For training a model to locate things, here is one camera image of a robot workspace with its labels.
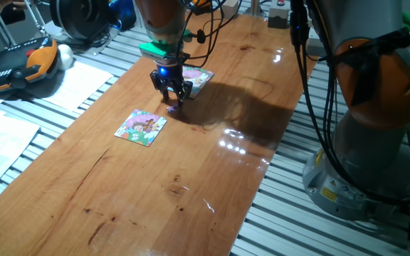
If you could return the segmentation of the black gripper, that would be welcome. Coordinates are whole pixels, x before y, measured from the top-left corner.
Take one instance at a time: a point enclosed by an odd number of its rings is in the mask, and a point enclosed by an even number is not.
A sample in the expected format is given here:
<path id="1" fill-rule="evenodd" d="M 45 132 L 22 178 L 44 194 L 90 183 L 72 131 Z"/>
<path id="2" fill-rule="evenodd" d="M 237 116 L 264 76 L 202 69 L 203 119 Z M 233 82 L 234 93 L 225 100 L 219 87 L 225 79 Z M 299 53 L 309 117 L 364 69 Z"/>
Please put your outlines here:
<path id="1" fill-rule="evenodd" d="M 190 96 L 193 86 L 192 82 L 183 77 L 182 59 L 154 58 L 154 63 L 157 67 L 149 75 L 154 88 L 161 92 L 164 103 L 169 101 L 168 89 L 171 88 L 177 96 L 177 106 L 181 107 Z"/>

